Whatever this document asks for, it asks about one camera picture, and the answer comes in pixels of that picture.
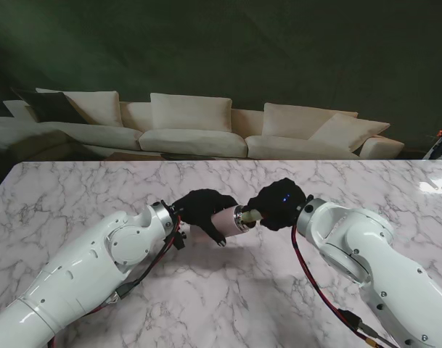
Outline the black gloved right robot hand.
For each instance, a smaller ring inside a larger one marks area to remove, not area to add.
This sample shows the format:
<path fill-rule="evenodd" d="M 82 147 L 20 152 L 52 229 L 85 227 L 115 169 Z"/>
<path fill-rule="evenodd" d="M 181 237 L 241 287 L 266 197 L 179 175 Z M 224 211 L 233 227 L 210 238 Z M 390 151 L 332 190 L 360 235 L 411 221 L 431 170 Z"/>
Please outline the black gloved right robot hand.
<path fill-rule="evenodd" d="M 261 214 L 260 224 L 271 231 L 278 231 L 294 225 L 299 215 L 298 208 L 307 201 L 303 190 L 289 178 L 274 181 L 263 187 L 257 196 L 249 199 L 247 211 Z"/>

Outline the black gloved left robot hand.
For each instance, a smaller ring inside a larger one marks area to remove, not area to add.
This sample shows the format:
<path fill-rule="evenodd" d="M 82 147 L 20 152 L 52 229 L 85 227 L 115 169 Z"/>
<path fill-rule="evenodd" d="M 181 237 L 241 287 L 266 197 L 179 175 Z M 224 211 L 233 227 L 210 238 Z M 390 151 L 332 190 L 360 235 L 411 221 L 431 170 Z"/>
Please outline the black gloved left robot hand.
<path fill-rule="evenodd" d="M 172 204 L 181 221 L 199 227 L 221 247 L 226 245 L 226 238 L 214 226 L 211 217 L 234 206 L 237 206 L 237 201 L 232 196 L 209 188 L 190 191 Z"/>

